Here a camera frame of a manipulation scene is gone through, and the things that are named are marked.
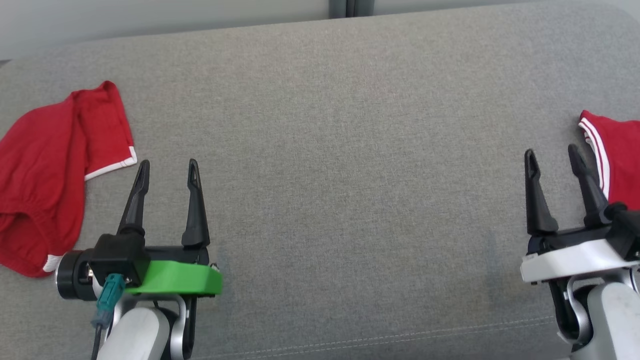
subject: teal connector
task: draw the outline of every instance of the teal connector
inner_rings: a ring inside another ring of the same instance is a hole
[[[106,329],[111,325],[113,311],[122,297],[122,293],[124,293],[125,285],[124,276],[120,274],[109,274],[109,276],[107,276],[98,302],[96,303],[98,310],[93,320],[91,320],[93,327],[101,326],[103,329]]]

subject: gray couch cushion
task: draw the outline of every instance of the gray couch cushion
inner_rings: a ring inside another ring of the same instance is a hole
[[[640,117],[638,44],[623,12],[564,1],[90,42],[0,69],[0,133],[114,81],[153,245],[179,243],[200,162],[225,288],[194,359],[549,359],[568,347],[519,274],[523,153],[579,225],[566,146],[587,151],[584,108]],[[77,248],[115,231],[135,171],[87,182]],[[0,280],[1,358],[88,358],[94,304]]]

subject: red cloth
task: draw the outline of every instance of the red cloth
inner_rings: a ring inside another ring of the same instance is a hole
[[[80,234],[85,179],[136,162],[112,82],[23,115],[0,141],[0,263],[54,271]]]
[[[618,122],[584,110],[578,126],[596,155],[609,203],[622,201],[640,210],[640,121]]]

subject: seam stitching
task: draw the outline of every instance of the seam stitching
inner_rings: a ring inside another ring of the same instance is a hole
[[[467,326],[467,327],[453,327],[451,329],[429,330],[429,331],[419,331],[419,332],[407,332],[406,334],[376,336],[376,337],[373,337],[373,338],[362,338],[362,339],[354,339],[354,340],[333,341],[333,342],[328,342],[328,343],[298,345],[298,346],[293,346],[293,347],[271,348],[271,349],[267,349],[267,350],[254,350],[254,351],[246,351],[246,352],[231,352],[231,353],[228,353],[228,354],[220,354],[220,355],[213,355],[213,356],[192,357],[192,359],[193,360],[195,360],[195,359],[215,359],[217,357],[241,356],[241,355],[259,354],[259,353],[262,353],[262,352],[275,352],[275,351],[294,350],[294,349],[307,348],[307,347],[320,347],[320,346],[325,346],[325,345],[337,345],[337,344],[345,344],[345,343],[356,343],[356,342],[361,342],[361,341],[372,341],[372,340],[382,340],[382,339],[389,339],[389,338],[400,338],[400,337],[403,337],[403,336],[415,336],[415,335],[433,334],[434,332],[460,331],[460,330],[478,329],[478,328],[481,328],[481,327],[489,327],[489,326],[510,325],[510,324],[514,324],[514,323],[531,322],[531,321],[536,321],[536,320],[546,320],[546,319],[550,319],[550,318],[553,318],[553,316],[544,316],[544,317],[541,317],[541,318],[531,318],[531,319],[525,319],[525,320],[516,320],[516,321],[512,321],[512,322],[489,323],[489,324],[486,324],[486,325],[475,325],[475,326]],[[245,359],[257,359],[257,358],[259,358],[259,357],[248,357],[248,358],[245,358]]]
[[[400,343],[400,342],[404,342],[404,341],[415,341],[415,340],[424,340],[424,339],[433,339],[433,338],[443,338],[443,337],[445,337],[445,336],[459,336],[459,335],[466,335],[466,334],[476,334],[476,333],[478,333],[478,332],[489,332],[489,331],[509,330],[509,329],[517,329],[517,328],[519,328],[519,327],[529,327],[529,326],[545,325],[545,324],[548,324],[548,323],[553,323],[553,322],[531,323],[531,324],[529,324],[529,325],[519,325],[519,326],[503,327],[503,328],[498,328],[498,329],[487,329],[487,330],[477,330],[477,331],[461,332],[461,333],[459,333],[459,334],[443,334],[443,335],[423,336],[423,337],[420,337],[420,338],[413,338],[413,339],[400,339],[400,340],[380,341],[380,342],[377,342],[377,343],[347,345],[347,346],[345,346],[345,347],[317,348],[317,349],[313,349],[313,350],[304,350],[304,351],[297,351],[297,352],[288,352],[288,353],[284,353],[284,354],[271,354],[271,355],[263,355],[263,356],[244,357],[244,358],[243,358],[243,360],[249,360],[249,359],[264,359],[264,358],[266,358],[266,357],[276,357],[276,356],[296,355],[296,354],[304,354],[304,353],[307,353],[307,352],[318,352],[318,351],[327,351],[327,350],[338,350],[338,349],[342,349],[342,348],[368,347],[368,346],[372,346],[372,345],[382,345],[382,344]]]

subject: white wall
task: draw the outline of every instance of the white wall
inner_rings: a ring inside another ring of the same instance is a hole
[[[423,12],[427,10],[440,10],[448,8],[463,8],[466,6],[479,6],[505,3],[528,3],[540,0],[375,0],[374,15],[390,13]],[[625,10],[636,19],[640,20],[640,0],[591,0],[609,3]]]
[[[0,0],[0,60],[83,40],[328,16],[328,0]]]

